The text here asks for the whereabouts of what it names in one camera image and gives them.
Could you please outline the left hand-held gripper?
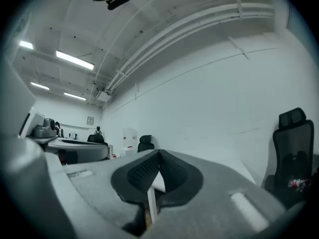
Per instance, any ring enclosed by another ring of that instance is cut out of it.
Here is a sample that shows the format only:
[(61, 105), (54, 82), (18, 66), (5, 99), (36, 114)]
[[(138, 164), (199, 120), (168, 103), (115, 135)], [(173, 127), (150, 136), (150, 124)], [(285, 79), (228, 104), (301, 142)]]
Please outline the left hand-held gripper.
[(74, 239), (54, 191), (42, 148), (30, 139), (0, 139), (0, 226), (6, 239)]

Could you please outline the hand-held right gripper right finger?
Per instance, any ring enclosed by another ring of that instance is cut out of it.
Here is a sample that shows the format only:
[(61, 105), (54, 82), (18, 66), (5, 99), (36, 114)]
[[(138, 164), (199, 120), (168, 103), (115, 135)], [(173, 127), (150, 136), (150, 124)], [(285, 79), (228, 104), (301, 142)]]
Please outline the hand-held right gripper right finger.
[(165, 150), (157, 158), (165, 194), (152, 239), (250, 239), (286, 211), (230, 167)]

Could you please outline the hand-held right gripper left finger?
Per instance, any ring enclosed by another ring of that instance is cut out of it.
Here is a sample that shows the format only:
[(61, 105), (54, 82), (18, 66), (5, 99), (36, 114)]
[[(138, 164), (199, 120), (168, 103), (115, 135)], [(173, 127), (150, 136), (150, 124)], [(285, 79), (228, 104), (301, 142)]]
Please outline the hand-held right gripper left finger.
[(146, 227), (147, 191), (160, 169), (159, 151), (116, 160), (68, 165), (76, 191), (72, 219), (83, 237), (159, 237), (160, 226)]

